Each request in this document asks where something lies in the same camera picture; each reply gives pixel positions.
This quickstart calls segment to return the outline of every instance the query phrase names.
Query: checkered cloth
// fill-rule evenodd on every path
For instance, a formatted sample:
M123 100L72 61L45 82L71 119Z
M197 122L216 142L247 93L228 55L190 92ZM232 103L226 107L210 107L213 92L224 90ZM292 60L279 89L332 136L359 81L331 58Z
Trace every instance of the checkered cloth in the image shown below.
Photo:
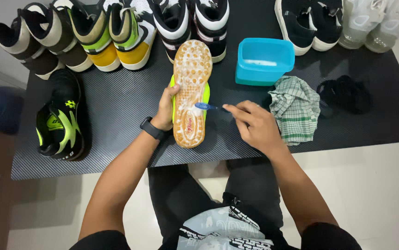
M281 138L287 145L312 141L320 114L320 96L298 77L282 76L269 91L271 113L277 120Z

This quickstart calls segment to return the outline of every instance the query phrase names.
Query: floor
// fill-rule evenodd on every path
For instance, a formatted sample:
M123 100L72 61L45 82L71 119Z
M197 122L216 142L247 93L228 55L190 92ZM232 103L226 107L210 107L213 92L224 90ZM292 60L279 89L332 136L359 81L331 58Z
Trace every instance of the floor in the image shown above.
M399 61L399 40L393 50ZM294 157L320 190L340 227L364 250L399 249L399 143L297 153ZM222 162L194 164L189 169L213 199L221 199L228 174ZM71 247L99 176L17 181L22 191L13 205L7 249ZM281 230L290 245L299 247L294 221L283 202L281 205L285 223ZM158 249L162 237L147 172L125 207L123 221L132 249Z

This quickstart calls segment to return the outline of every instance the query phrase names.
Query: black table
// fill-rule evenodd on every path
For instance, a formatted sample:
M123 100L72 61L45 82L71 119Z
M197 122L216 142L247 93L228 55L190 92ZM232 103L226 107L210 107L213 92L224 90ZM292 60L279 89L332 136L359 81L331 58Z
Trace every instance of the black table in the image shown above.
M267 108L270 88L236 84L235 66L238 44L243 38L281 39L274 1L232 1L230 10L227 55L222 62L213 65L209 103L237 104L252 100ZM78 74L85 86L88 114L84 118L80 112L79 125L88 146L91 145L86 152L88 155L79 162L57 161L37 153L35 115L50 98L51 83L30 74L11 177L19 180L102 172L138 135L141 121L156 114L160 96L172 73L173 65L157 36L150 59L140 71L121 69L104 73L93 68ZM290 147L293 153L399 142L399 65L391 51L376 54L365 48L350 51L338 45L327 52L311 49L304 56L296 57L294 70L286 73L302 78L313 89L324 80L345 74L366 82L373 96L371 111L362 115L342 111L331 119L319 118L314 141ZM158 147L150 166L260 155L241 140L230 114L211 111L207 115L206 137L201 145L186 150L171 137Z

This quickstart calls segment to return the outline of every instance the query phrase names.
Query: blue plastic container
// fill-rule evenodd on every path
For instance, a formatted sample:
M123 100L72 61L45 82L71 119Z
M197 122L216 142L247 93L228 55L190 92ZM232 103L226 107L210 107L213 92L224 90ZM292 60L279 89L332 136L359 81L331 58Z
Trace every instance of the blue plastic container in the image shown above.
M272 86L294 68L295 53L290 41L273 38L245 38L238 46L235 82Z

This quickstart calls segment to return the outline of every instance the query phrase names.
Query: right hand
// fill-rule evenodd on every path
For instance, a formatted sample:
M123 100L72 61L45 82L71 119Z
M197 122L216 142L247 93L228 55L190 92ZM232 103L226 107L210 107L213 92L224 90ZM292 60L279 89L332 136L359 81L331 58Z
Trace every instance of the right hand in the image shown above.
M223 108L232 113L241 138L249 145L268 157L277 150L289 152L270 112L249 100L240 102L236 106L225 104Z

